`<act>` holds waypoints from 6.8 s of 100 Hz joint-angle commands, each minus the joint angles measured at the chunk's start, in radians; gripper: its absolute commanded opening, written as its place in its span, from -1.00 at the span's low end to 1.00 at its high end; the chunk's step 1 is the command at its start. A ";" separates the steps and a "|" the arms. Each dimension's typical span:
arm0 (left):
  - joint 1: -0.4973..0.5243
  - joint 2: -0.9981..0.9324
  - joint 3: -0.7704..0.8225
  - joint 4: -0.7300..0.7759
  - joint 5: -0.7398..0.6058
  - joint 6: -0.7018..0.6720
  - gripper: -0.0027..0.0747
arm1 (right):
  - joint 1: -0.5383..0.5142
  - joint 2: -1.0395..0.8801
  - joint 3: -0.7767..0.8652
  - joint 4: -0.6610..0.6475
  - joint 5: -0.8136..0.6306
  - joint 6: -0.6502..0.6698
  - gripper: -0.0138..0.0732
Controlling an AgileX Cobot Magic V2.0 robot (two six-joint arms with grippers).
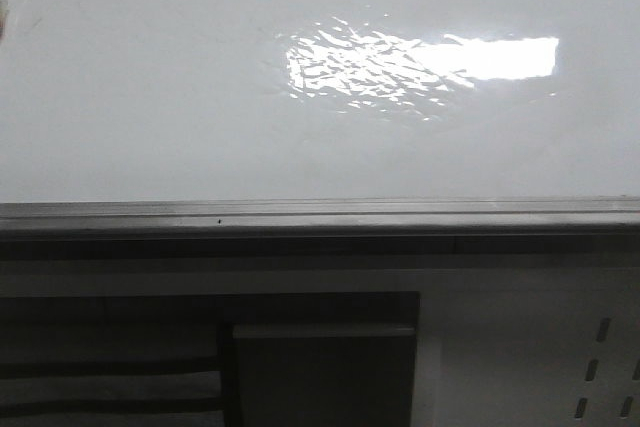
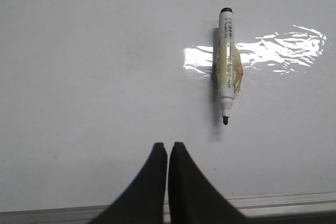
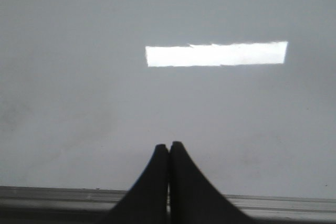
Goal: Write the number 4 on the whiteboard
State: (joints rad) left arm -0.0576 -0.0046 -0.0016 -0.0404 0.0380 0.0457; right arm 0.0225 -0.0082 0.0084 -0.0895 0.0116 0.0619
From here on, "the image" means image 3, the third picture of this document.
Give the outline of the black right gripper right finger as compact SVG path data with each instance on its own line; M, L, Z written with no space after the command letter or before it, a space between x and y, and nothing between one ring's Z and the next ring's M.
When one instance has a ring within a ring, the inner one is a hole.
M181 142L170 149L170 209L172 223L252 223L207 180Z

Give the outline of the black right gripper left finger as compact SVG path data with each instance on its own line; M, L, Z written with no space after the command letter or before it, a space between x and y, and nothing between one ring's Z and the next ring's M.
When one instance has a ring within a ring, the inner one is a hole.
M155 147L141 176L104 217L104 223L166 223L169 153Z

